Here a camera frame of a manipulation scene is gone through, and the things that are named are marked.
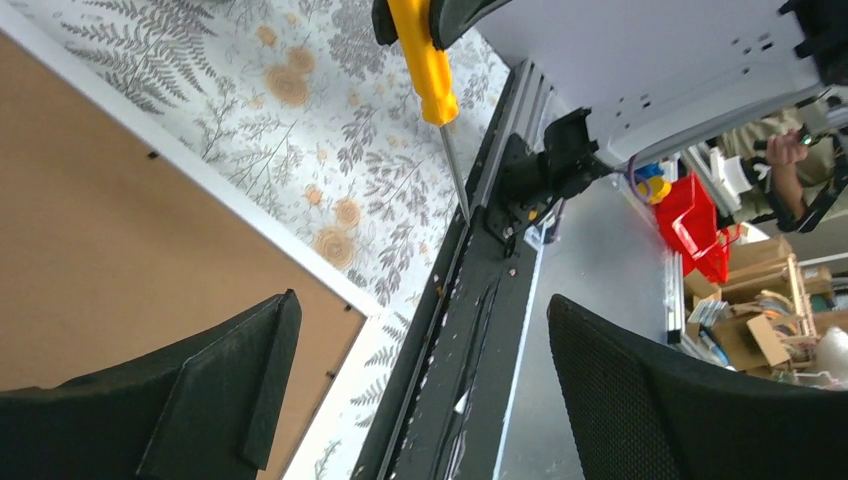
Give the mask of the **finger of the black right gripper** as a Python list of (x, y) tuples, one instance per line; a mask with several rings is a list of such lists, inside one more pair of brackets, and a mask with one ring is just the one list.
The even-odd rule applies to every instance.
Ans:
[(398, 34), (388, 0), (374, 0), (371, 10), (372, 25), (376, 41), (381, 46), (391, 46)]
[(447, 50), (477, 22), (511, 0), (433, 0), (428, 26), (437, 50)]

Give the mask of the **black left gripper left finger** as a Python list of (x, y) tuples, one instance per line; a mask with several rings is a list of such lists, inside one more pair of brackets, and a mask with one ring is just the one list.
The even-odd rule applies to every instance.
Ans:
[(54, 388), (1, 395), (5, 479), (253, 479), (299, 339), (293, 291)]

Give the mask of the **white picture frame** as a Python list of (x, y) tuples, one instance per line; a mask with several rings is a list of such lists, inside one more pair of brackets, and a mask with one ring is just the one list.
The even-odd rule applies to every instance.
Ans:
[(47, 389), (276, 293), (302, 308), (266, 479), (346, 479), (368, 293), (1, 5), (1, 386)]

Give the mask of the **yellow handled screwdriver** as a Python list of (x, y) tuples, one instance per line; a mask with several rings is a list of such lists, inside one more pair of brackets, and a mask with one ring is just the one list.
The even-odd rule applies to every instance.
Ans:
[(412, 86), (420, 97), (422, 119), (439, 130), (459, 208), (465, 221), (470, 222), (469, 200), (449, 132), (450, 123), (459, 114), (459, 103), (452, 90), (448, 55), (435, 47), (430, 34), (430, 3), (425, 0), (389, 0), (388, 6)]

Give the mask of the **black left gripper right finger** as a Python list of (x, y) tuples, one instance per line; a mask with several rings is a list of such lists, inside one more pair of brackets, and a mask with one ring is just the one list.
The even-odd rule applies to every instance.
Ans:
[(588, 479), (843, 479), (847, 395), (695, 359), (562, 296), (549, 343)]

